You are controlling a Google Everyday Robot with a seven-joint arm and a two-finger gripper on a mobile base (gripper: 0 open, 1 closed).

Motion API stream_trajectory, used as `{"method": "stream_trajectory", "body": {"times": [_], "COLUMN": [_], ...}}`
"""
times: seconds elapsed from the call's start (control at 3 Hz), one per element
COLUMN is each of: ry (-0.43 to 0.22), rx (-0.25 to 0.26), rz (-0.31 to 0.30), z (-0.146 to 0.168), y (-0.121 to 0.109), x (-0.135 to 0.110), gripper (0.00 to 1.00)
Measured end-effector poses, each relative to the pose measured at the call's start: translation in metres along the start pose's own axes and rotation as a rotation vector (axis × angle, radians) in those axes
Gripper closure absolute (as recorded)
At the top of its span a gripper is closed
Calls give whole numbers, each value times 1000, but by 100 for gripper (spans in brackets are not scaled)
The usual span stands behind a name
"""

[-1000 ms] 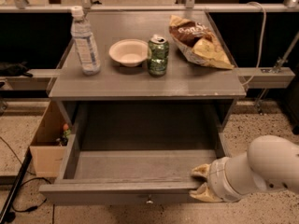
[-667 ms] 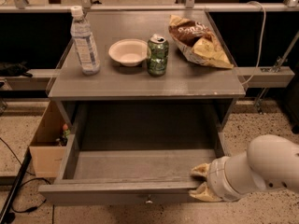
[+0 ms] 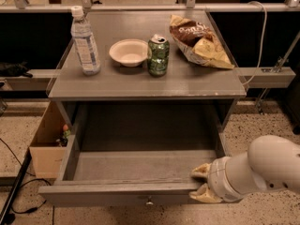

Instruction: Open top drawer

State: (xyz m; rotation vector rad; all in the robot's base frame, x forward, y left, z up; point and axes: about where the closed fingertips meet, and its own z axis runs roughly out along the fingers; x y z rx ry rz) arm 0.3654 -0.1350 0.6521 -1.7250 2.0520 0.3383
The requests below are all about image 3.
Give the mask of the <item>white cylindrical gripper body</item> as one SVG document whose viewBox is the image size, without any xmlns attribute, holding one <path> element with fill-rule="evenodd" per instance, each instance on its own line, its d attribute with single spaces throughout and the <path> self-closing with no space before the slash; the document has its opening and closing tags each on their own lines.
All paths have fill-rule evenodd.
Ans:
<svg viewBox="0 0 300 225">
<path fill-rule="evenodd" d="M 247 157 L 222 157 L 213 161 L 207 183 L 224 202 L 233 203 L 246 196 L 242 179 L 247 171 Z"/>
</svg>

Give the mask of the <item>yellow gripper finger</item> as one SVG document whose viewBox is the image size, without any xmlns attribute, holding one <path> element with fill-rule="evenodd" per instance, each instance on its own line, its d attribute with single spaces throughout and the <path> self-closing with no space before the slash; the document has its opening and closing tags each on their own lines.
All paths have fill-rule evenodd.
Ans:
<svg viewBox="0 0 300 225">
<path fill-rule="evenodd" d="M 201 203 L 222 202 L 222 199 L 210 189 L 207 183 L 202 184 L 196 191 L 191 191 L 189 197 Z"/>
<path fill-rule="evenodd" d="M 210 172 L 210 168 L 211 168 L 210 163 L 204 163 L 196 167 L 195 169 L 193 169 L 190 175 L 193 178 L 207 178 Z"/>
</svg>

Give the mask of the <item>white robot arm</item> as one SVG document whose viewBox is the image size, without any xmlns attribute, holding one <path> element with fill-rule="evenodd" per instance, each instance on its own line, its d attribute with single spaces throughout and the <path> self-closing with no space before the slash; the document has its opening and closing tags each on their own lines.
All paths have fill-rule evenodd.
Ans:
<svg viewBox="0 0 300 225">
<path fill-rule="evenodd" d="M 245 153 L 204 163 L 191 176 L 204 180 L 189 193 L 201 203 L 233 203 L 256 192 L 300 193 L 300 145 L 279 136 L 261 136 Z"/>
</svg>

